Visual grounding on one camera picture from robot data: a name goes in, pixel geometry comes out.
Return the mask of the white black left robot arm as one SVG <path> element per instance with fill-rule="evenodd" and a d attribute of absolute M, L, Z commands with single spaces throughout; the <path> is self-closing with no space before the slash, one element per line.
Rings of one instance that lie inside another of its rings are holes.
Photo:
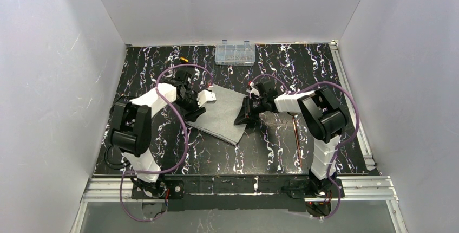
<path fill-rule="evenodd" d="M 179 70 L 144 95 L 115 103 L 107 136 L 109 143 L 127 158 L 138 179 L 155 183 L 163 171 L 149 150 L 153 116 L 169 106 L 185 129 L 186 122 L 195 122 L 205 113 L 205 104 L 216 100 L 210 88 L 195 91 L 190 73 Z"/>

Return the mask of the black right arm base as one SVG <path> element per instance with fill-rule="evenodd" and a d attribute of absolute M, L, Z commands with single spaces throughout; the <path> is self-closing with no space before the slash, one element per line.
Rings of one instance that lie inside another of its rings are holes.
<path fill-rule="evenodd" d="M 337 178 L 336 173 L 333 173 L 331 178 L 335 184 L 327 177 L 319 180 L 313 174 L 310 176 L 299 176 L 287 180 L 281 189 L 294 199 L 320 197 L 322 193 L 328 195 L 329 192 L 332 193 L 332 197 L 338 197 L 339 193 L 341 197 L 344 197 L 345 193 L 342 181 Z"/>

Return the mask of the grey cloth napkin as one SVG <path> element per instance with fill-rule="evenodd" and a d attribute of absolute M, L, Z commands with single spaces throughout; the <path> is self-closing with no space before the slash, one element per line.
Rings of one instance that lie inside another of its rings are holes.
<path fill-rule="evenodd" d="M 186 124 L 235 146 L 246 128 L 246 125 L 234 124 L 246 95 L 218 85 L 213 86 L 212 92 L 216 102 L 205 104 L 205 113 Z"/>

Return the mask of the black copper spoon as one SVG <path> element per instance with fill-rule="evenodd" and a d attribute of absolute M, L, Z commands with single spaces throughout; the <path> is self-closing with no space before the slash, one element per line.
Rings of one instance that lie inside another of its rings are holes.
<path fill-rule="evenodd" d="M 297 119 L 294 114 L 291 114 L 292 116 L 292 121 L 293 121 L 293 129 L 294 129 L 294 135 L 295 135 L 295 140 L 296 140 L 296 148 L 297 148 L 297 159 L 299 163 L 299 167 L 303 167 L 302 159 L 301 159 L 301 148 L 300 148 L 300 140 L 299 140 L 299 133 L 298 133 L 298 126 L 297 126 Z"/>

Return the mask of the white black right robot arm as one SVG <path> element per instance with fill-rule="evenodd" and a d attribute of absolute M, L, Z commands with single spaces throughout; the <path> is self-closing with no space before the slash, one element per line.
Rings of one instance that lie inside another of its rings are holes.
<path fill-rule="evenodd" d="M 273 82 L 266 81 L 250 83 L 248 92 L 234 120 L 235 125 L 256 122 L 264 112 L 301 114 L 314 137 L 310 175 L 323 180 L 335 173 L 333 156 L 349 118 L 329 88 L 289 94 L 281 93 Z"/>

